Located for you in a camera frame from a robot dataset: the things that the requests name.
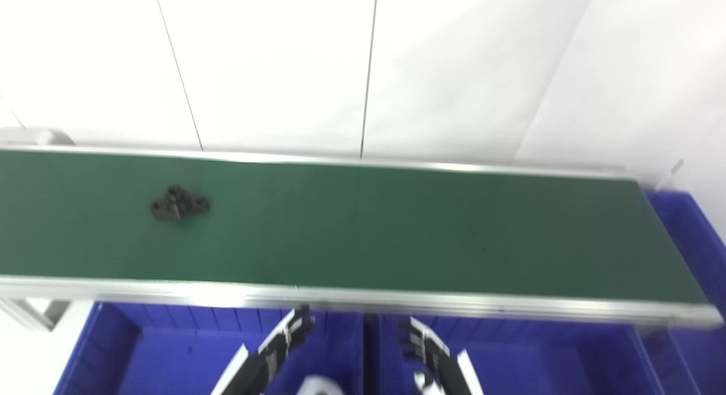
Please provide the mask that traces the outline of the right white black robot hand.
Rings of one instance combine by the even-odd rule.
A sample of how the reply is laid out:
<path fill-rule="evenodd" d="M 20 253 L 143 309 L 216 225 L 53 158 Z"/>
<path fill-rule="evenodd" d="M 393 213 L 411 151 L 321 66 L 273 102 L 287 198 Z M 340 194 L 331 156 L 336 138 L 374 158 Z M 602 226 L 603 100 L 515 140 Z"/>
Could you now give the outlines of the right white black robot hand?
<path fill-rule="evenodd" d="M 420 394 L 483 394 L 467 350 L 452 353 L 433 328 L 417 318 L 401 318 L 398 327 L 404 359 L 423 366 L 414 372 Z"/>

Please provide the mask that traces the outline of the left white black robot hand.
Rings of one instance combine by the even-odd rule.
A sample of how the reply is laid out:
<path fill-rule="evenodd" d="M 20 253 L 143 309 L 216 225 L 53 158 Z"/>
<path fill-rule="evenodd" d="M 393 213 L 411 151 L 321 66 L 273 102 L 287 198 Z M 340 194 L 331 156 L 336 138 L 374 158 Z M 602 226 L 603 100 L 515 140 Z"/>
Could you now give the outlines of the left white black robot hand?
<path fill-rule="evenodd" d="M 285 315 L 256 351 L 241 345 L 226 365 L 213 394 L 262 394 L 280 372 L 293 349 L 303 345 L 315 326 L 310 306 L 299 305 Z"/>

